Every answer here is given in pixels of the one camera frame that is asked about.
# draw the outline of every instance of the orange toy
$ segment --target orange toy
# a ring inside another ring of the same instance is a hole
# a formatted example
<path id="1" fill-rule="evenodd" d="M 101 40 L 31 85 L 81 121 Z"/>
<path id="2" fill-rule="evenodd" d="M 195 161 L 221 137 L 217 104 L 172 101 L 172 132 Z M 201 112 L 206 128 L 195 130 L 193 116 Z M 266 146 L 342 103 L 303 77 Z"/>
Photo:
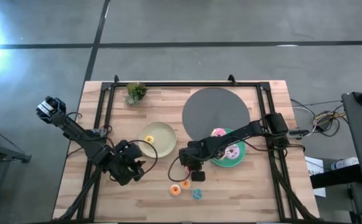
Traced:
<path id="1" fill-rule="evenodd" d="M 188 179 L 186 179 L 181 182 L 181 187 L 182 189 L 188 189 L 191 187 L 191 182 Z"/>
<path id="2" fill-rule="evenodd" d="M 170 192 L 172 195 L 178 196 L 181 193 L 181 188 L 179 187 L 178 184 L 174 184 L 171 186 Z"/>

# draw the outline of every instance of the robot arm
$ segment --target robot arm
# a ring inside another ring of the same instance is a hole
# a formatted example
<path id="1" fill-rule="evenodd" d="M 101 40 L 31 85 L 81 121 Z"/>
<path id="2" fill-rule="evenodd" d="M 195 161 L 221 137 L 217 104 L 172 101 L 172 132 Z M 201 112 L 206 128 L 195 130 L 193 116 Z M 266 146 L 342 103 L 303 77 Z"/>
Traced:
<path id="1" fill-rule="evenodd" d="M 288 128 L 282 114 L 267 114 L 263 119 L 269 130 L 264 129 L 260 124 L 261 120 L 258 120 L 221 137 L 207 137 L 200 141 L 188 142 L 187 148 L 179 150 L 181 165 L 191 171 L 192 180 L 204 181 L 206 178 L 201 171 L 202 164 L 209 159 L 220 159 L 227 146 L 251 137 L 270 136 L 275 147 L 286 147 L 289 144 L 286 138 Z"/>
<path id="2" fill-rule="evenodd" d="M 53 124 L 61 130 L 69 140 L 74 140 L 83 147 L 88 159 L 103 173 L 109 171 L 120 185 L 129 183 L 131 179 L 138 181 L 144 174 L 144 161 L 136 161 L 142 152 L 136 144 L 129 144 L 126 140 L 116 146 L 105 144 L 106 133 L 100 130 L 85 130 L 66 114 L 66 105 L 58 98 L 47 97 L 38 105 L 37 115 L 48 124 Z"/>

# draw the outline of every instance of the yellow ring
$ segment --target yellow ring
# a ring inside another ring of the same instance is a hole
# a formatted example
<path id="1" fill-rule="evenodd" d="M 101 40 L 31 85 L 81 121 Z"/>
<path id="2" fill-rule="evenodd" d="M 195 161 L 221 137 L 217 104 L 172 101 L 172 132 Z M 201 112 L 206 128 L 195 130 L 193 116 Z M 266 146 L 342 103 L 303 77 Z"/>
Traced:
<path id="1" fill-rule="evenodd" d="M 150 144 L 153 144 L 155 142 L 155 139 L 153 136 L 146 136 L 145 141 L 147 141 Z"/>

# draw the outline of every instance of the small succulent plant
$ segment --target small succulent plant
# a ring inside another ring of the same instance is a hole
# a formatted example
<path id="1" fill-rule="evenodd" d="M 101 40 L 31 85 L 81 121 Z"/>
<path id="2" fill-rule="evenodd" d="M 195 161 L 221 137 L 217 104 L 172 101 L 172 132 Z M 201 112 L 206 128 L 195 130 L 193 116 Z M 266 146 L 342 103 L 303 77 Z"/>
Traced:
<path id="1" fill-rule="evenodd" d="M 128 96 L 125 98 L 125 103 L 130 106 L 137 105 L 148 91 L 142 83 L 130 83 L 126 86 L 126 89 L 128 90 Z"/>

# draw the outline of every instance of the white paper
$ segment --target white paper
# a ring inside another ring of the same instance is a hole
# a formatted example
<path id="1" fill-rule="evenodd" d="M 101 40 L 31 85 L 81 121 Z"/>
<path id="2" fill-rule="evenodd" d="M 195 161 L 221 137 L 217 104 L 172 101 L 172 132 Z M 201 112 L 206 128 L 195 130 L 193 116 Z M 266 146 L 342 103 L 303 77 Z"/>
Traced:
<path id="1" fill-rule="evenodd" d="M 323 173 L 323 161 L 321 159 L 314 159 L 305 156 L 305 162 L 307 163 L 308 173 L 310 175 Z M 320 189 L 313 189 L 313 194 L 316 196 L 326 197 L 326 190 L 324 187 Z"/>

